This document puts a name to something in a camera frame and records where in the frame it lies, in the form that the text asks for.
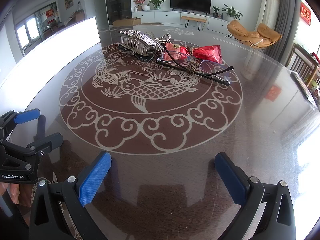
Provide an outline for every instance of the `wooden bench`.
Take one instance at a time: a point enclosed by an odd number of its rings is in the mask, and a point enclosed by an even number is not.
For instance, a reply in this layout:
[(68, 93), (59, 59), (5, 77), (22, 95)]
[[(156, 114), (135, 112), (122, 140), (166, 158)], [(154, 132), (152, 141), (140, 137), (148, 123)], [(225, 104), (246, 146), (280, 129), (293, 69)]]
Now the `wooden bench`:
[(204, 24), (205, 24), (205, 23), (207, 22), (206, 19), (189, 17), (189, 16), (181, 16), (181, 19), (182, 19), (182, 20), (186, 20), (186, 23), (185, 23), (185, 25), (184, 25), (185, 28), (188, 28), (188, 23), (189, 23), (189, 21), (196, 21), (197, 24), (198, 24), (198, 31), (201, 29), (201, 23), (204, 23)]

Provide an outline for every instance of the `red poster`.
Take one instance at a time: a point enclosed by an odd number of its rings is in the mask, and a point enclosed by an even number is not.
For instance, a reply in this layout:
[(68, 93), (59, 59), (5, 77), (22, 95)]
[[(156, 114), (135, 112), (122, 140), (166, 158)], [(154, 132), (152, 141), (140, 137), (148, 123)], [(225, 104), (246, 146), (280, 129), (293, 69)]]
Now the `red poster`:
[(47, 10), (45, 14), (47, 15), (48, 23), (54, 22), (55, 19), (54, 19), (53, 9)]
[(311, 11), (303, 2), (301, 2), (300, 17), (304, 19), (307, 24), (311, 24)]

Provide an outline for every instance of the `tv stand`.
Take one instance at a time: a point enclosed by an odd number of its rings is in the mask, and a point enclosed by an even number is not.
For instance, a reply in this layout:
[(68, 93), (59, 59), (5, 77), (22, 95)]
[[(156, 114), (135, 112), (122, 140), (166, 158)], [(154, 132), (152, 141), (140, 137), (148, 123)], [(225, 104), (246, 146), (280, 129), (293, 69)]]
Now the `tv stand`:
[(135, 11), (132, 12), (132, 17), (138, 17), (141, 19), (141, 23), (162, 23), (168, 28), (179, 28), (180, 30), (192, 32), (193, 30), (198, 30), (198, 23), (196, 21), (189, 21), (188, 28), (185, 29), (186, 20), (181, 19), (181, 17), (195, 17), (205, 19), (206, 23), (201, 24), (201, 31), (214, 31), (217, 33), (222, 33), (224, 36), (230, 34), (227, 25), (229, 24), (226, 20), (221, 20), (219, 18), (214, 18), (210, 15), (205, 15), (205, 13), (192, 13), (183, 12), (178, 9), (169, 10), (149, 10), (149, 11)]

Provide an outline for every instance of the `television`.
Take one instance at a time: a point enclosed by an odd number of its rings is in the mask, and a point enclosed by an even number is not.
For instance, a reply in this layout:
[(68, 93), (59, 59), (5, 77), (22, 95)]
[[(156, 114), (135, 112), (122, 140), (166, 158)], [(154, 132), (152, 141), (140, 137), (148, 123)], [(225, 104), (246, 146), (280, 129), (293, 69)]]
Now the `television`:
[(170, 8), (210, 13), (211, 0), (170, 0)]

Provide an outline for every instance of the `red decoration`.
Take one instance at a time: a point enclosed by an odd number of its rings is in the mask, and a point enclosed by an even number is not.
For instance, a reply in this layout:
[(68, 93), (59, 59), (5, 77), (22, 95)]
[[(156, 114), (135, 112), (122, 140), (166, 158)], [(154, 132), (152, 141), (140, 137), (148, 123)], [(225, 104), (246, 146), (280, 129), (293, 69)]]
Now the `red decoration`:
[(317, 61), (318, 61), (318, 64), (320, 65), (320, 60), (319, 60), (319, 58), (318, 58), (318, 55), (316, 54), (316, 53), (312, 53), (312, 55), (317, 59)]
[(133, 0), (136, 4), (142, 5), (145, 0)]
[(307, 24), (311, 24), (311, 11), (303, 2), (301, 2), (300, 17), (304, 19)]
[(269, 89), (268, 93), (264, 97), (265, 99), (269, 99), (271, 102), (274, 102), (276, 98), (280, 95), (281, 88), (275, 85), (272, 85), (272, 87)]
[(47, 15), (48, 24), (55, 21), (54, 14), (53, 14), (53, 9), (47, 10), (45, 12), (45, 14)]

